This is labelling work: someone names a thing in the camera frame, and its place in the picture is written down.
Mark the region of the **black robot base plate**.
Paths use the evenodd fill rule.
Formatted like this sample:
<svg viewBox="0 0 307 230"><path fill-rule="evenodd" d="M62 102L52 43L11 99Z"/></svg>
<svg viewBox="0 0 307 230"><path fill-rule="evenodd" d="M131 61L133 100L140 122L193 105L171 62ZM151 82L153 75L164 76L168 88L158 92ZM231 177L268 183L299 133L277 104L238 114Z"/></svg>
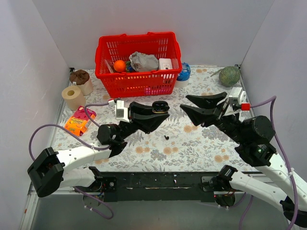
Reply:
<svg viewBox="0 0 307 230"><path fill-rule="evenodd" d="M84 192L100 194L105 202L201 201L233 206L239 201L233 189L213 190L208 182L216 172L99 172Z"/></svg>

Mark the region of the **brown topped paper roll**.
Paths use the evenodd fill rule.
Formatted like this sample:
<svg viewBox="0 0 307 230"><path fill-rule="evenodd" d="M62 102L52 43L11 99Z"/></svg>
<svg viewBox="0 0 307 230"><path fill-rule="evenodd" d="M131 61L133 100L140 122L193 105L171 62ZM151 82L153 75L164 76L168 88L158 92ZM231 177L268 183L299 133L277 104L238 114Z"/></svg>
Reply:
<svg viewBox="0 0 307 230"><path fill-rule="evenodd" d="M72 72L70 82L72 85L79 87L84 96L90 95L94 90L90 75L85 70L80 69Z"/></svg>

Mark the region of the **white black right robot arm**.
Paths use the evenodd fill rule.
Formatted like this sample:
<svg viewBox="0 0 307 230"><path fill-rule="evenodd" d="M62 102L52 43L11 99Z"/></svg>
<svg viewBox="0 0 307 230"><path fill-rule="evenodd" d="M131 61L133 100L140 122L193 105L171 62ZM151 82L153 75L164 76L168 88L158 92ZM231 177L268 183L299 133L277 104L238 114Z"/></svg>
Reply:
<svg viewBox="0 0 307 230"><path fill-rule="evenodd" d="M250 110L246 92L235 87L230 93L209 96L186 96L194 106L180 105L195 126L214 125L238 146L235 148L240 158L274 182L271 186L252 176L245 175L236 168L225 165L219 173L207 182L207 191L246 192L274 206L290 221L289 227L307 226L307 183L293 169L287 167L270 143L276 135L272 121L266 116L256 116L239 120L241 111Z"/></svg>

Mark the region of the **blue white wipes canister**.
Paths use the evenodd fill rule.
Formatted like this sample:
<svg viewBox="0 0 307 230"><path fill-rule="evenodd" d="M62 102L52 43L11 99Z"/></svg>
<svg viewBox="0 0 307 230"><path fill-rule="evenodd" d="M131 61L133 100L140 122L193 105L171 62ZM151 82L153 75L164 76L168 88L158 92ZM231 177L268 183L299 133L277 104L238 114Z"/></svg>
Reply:
<svg viewBox="0 0 307 230"><path fill-rule="evenodd" d="M178 74L175 87L185 88L189 84L191 69L188 63L182 63L182 71Z"/></svg>

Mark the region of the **beige toilet paper roll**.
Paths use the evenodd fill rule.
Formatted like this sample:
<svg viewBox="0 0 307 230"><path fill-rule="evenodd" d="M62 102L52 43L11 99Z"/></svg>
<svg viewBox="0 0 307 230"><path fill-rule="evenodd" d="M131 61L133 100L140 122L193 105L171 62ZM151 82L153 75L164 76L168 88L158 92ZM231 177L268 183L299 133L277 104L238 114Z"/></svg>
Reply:
<svg viewBox="0 0 307 230"><path fill-rule="evenodd" d="M76 111L80 106L85 106L86 104L86 99L81 89L76 85L65 88L61 95L68 108L72 111Z"/></svg>

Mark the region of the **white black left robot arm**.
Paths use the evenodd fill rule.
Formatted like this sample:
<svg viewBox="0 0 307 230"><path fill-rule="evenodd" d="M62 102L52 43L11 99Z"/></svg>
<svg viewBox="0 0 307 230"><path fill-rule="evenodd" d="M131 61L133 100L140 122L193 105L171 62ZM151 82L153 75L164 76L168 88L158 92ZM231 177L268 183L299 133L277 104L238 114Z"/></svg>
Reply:
<svg viewBox="0 0 307 230"><path fill-rule="evenodd" d="M124 101L110 99L119 124L100 125L97 142L67 149L44 149L27 170L39 197L46 197L62 187L85 187L90 191L105 191L107 182L95 167L83 165L119 155L127 145L125 139L140 130L146 134L155 131L168 117L169 106L165 101L155 101L151 106L137 102L125 107Z"/></svg>

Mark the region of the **red plastic shopping basket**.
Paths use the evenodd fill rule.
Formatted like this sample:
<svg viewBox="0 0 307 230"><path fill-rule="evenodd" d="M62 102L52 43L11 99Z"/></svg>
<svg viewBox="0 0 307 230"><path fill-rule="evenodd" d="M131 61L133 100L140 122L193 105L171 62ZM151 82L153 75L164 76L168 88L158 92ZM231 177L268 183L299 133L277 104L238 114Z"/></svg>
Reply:
<svg viewBox="0 0 307 230"><path fill-rule="evenodd" d="M182 70L173 32L102 36L95 64L96 77L113 98L171 94Z"/></svg>

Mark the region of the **white small box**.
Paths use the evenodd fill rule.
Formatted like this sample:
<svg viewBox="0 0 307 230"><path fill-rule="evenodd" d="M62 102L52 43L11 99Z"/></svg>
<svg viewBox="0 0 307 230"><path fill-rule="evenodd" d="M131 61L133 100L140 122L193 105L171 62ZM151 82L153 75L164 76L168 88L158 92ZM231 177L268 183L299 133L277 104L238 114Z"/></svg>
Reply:
<svg viewBox="0 0 307 230"><path fill-rule="evenodd" d="M159 70L173 69L172 61L170 58L159 58Z"/></svg>

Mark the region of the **orange pink candy box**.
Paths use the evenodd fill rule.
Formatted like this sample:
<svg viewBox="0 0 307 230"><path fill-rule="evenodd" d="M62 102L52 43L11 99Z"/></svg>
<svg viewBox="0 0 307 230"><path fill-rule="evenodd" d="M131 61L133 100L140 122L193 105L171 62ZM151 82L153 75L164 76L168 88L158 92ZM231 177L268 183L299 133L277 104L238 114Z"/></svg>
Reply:
<svg viewBox="0 0 307 230"><path fill-rule="evenodd" d="M92 121L86 115L84 107L79 106L74 114L68 119L64 128L72 134L80 137L87 131L91 122Z"/></svg>

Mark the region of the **floral patterned table mat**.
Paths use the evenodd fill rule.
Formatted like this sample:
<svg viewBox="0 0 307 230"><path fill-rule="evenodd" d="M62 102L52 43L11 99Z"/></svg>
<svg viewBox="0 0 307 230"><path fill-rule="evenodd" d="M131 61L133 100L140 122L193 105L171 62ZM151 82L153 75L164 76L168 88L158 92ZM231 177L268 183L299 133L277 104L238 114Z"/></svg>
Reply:
<svg viewBox="0 0 307 230"><path fill-rule="evenodd" d="M156 131L137 131L127 138L127 146L110 159L92 163L100 171L109 172L217 172L230 165L243 172L253 168L241 160L236 143L214 126L195 126L181 104L189 104L187 95L213 95L230 92L211 75L217 67L193 66L189 84L174 88L170 95L126 98L125 104L138 102L151 105L154 101L169 104L169 118Z"/></svg>

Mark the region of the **orange fruit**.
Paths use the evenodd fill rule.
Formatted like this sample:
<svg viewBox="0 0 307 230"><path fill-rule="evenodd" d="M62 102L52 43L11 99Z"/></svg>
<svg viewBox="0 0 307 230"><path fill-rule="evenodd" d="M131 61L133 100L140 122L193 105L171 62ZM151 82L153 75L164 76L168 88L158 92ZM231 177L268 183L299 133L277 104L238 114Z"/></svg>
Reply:
<svg viewBox="0 0 307 230"><path fill-rule="evenodd" d="M125 72L126 71L126 63L123 60L117 60L114 62L113 68L116 72Z"/></svg>

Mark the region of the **black earbud charging case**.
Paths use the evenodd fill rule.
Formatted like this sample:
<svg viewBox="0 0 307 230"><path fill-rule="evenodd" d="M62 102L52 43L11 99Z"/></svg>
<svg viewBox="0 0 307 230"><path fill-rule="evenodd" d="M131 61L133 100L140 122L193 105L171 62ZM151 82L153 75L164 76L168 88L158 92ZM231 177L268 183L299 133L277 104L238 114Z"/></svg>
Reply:
<svg viewBox="0 0 307 230"><path fill-rule="evenodd" d="M166 101L155 101L152 104L153 113L167 113L169 110L169 105Z"/></svg>

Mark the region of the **crumpled grey paper bag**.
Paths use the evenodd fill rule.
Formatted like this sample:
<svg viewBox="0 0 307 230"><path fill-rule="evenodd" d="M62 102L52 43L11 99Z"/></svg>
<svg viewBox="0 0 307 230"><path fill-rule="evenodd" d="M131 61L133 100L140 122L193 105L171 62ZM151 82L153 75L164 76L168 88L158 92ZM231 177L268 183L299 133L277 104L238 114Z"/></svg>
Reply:
<svg viewBox="0 0 307 230"><path fill-rule="evenodd" d="M155 55L136 51L129 56L129 60L131 67L137 72L149 72L159 68L159 60Z"/></svg>

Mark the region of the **green netted melon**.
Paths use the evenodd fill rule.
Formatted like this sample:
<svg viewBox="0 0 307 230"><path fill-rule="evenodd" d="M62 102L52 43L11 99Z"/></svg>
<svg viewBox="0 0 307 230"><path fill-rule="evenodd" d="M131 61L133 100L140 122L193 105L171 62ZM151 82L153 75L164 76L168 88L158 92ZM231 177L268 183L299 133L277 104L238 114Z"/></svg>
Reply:
<svg viewBox="0 0 307 230"><path fill-rule="evenodd" d="M219 69L211 77L217 74L220 83L225 87L232 87L240 80L240 70L236 66L227 66Z"/></svg>

